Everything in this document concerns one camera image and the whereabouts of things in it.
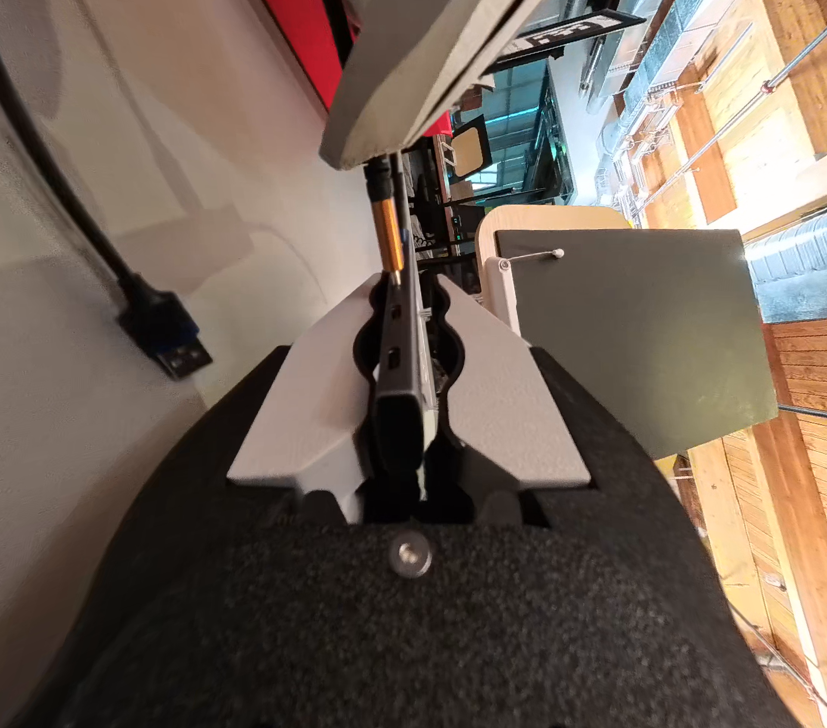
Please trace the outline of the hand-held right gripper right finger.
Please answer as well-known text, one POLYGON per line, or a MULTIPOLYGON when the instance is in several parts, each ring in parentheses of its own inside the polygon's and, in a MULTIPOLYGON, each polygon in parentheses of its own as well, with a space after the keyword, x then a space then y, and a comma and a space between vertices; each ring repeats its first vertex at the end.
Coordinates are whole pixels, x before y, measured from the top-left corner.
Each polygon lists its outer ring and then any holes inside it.
POLYGON ((465 491, 585 487, 591 475, 532 356, 529 345, 439 276, 443 320, 460 344, 448 384, 445 418, 459 442, 465 491))

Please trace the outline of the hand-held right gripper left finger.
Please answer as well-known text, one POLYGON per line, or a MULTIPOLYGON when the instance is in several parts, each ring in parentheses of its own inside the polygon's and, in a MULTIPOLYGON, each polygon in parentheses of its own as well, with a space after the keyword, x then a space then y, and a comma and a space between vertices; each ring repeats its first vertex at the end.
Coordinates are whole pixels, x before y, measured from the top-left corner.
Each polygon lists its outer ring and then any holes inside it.
POLYGON ((370 276, 289 348, 232 465, 229 482, 331 493, 347 523, 360 523, 366 481, 357 435, 370 386, 354 359, 373 315, 370 276))

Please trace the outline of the grey desk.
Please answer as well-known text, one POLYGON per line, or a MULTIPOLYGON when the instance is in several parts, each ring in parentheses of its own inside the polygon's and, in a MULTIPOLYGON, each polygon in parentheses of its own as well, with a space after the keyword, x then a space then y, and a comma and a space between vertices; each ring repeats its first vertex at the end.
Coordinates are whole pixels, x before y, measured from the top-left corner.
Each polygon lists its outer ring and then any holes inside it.
POLYGON ((2 0, 2 60, 128 265, 212 364, 172 381, 2 128, 2 724, 128 508, 208 410, 379 269, 364 180, 261 0, 2 0))

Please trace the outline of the black framed tag sign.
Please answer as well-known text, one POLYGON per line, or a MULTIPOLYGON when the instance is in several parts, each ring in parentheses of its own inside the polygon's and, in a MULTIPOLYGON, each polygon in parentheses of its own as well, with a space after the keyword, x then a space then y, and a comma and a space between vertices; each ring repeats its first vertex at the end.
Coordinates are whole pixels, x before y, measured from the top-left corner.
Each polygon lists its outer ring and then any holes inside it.
POLYGON ((562 49, 581 40, 603 37, 616 31, 643 24, 645 18, 611 9, 601 9, 573 19, 524 32, 507 45, 496 60, 485 69, 495 74, 514 67, 554 56, 562 49))

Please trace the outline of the wood-framed black board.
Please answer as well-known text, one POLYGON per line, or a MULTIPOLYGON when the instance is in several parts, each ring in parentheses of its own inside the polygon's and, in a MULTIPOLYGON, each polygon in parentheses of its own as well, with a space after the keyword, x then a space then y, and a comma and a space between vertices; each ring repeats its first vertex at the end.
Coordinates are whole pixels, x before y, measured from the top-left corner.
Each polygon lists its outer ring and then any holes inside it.
POLYGON ((774 420, 740 232, 636 228, 603 206, 505 205, 475 234, 487 307, 651 458, 774 420))

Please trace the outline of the rectangular metal duct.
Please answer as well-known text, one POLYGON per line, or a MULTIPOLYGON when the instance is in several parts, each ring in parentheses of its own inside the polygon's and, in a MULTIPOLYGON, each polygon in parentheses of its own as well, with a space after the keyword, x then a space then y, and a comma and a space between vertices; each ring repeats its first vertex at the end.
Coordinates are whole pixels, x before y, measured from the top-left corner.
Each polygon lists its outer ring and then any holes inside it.
POLYGON ((826 317, 826 214, 745 246, 754 293, 767 324, 826 317))

